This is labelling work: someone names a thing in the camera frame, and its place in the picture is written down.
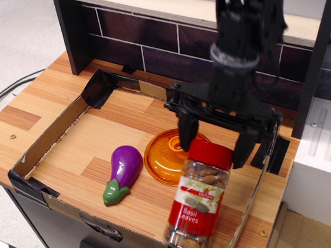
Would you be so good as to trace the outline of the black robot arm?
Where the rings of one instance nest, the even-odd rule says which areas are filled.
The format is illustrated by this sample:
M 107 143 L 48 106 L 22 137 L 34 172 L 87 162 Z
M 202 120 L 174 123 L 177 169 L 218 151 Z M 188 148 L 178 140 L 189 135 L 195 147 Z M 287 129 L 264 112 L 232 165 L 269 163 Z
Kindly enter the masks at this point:
M 287 24 L 284 0 L 215 0 L 218 34 L 210 47 L 213 74 L 206 83 L 172 85 L 166 107 L 178 117 L 180 145 L 187 151 L 196 137 L 200 121 L 239 133 L 233 167 L 252 160 L 261 167 L 271 155 L 282 114 L 257 100 L 250 87 L 256 86 L 256 66 L 261 53 L 273 65 L 272 47 L 282 41 Z

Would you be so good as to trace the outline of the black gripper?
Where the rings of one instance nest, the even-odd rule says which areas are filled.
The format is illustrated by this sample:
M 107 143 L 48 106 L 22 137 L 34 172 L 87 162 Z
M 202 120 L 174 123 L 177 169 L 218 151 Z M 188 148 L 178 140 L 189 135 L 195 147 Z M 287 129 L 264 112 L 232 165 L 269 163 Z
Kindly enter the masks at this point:
M 239 134 L 233 169 L 246 163 L 255 144 L 269 149 L 278 133 L 282 114 L 251 94 L 258 60 L 216 61 L 207 82 L 172 84 L 165 107 L 178 117 L 180 146 L 187 152 L 204 121 Z

